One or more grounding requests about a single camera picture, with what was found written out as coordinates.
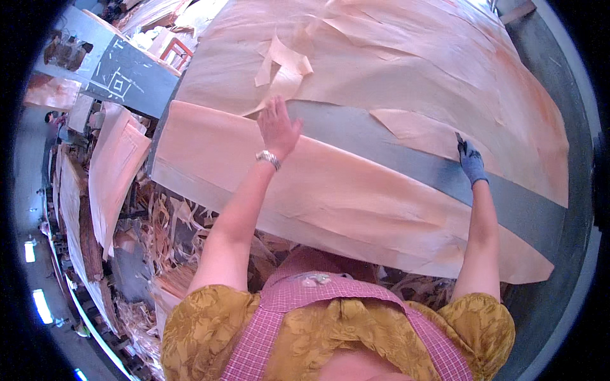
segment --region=yellow patterned shirt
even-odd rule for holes
[[[188,295],[170,314],[161,362],[168,381],[217,380],[260,295],[212,285]],[[488,294],[469,294],[438,312],[416,302],[465,357],[473,379],[491,380],[515,340],[504,305]],[[337,348],[369,348],[418,381],[440,377],[402,312],[374,299],[338,298],[288,312],[265,370],[265,381],[317,380]]]

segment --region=silver watch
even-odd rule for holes
[[[259,162],[261,160],[270,162],[275,167],[275,171],[279,171],[281,163],[279,162],[278,157],[269,152],[268,150],[260,151],[258,154],[256,154],[256,161]]]

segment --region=right hand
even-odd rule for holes
[[[267,106],[261,110],[256,122],[265,142],[265,149],[282,161],[295,148],[301,136],[303,120],[290,121],[286,102],[281,96],[274,96]]]
[[[470,180],[470,188],[479,180],[485,180],[489,183],[485,174],[483,158],[475,146],[466,141],[463,146],[458,143],[457,150],[459,151],[459,162],[462,165],[462,170]]]

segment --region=blue work glove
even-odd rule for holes
[[[459,163],[462,165],[462,170],[470,180],[470,188],[479,180],[485,180],[489,184],[487,175],[485,175],[483,158],[475,146],[471,142],[465,141],[463,144],[457,144],[457,150],[459,151]]]

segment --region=fluorescent light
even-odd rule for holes
[[[42,322],[45,324],[52,323],[53,317],[51,317],[49,306],[46,305],[45,293],[42,291],[42,288],[34,290],[32,295],[34,296],[34,302],[36,303],[36,308],[38,309],[38,314],[40,315]]]
[[[28,241],[24,243],[23,246],[26,248],[26,262],[34,262],[36,260],[36,257],[34,256],[34,243]]]
[[[82,381],[87,381],[87,378],[85,377],[85,375],[82,373],[82,371],[79,368],[76,368],[74,370],[74,372]]]

